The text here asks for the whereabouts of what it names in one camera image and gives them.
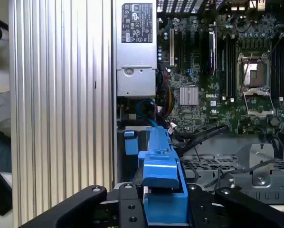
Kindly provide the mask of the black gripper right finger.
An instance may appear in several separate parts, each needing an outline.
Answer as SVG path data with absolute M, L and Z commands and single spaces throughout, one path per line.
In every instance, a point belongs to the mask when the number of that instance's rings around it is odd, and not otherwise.
M 284 228 L 284 212 L 233 188 L 214 194 L 188 184 L 188 218 L 192 228 Z

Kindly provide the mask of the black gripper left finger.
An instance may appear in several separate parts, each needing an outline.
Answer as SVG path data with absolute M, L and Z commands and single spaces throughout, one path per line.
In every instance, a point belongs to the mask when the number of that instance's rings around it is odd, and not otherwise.
M 22 225 L 24 228 L 144 228 L 146 218 L 136 185 L 84 188 Z

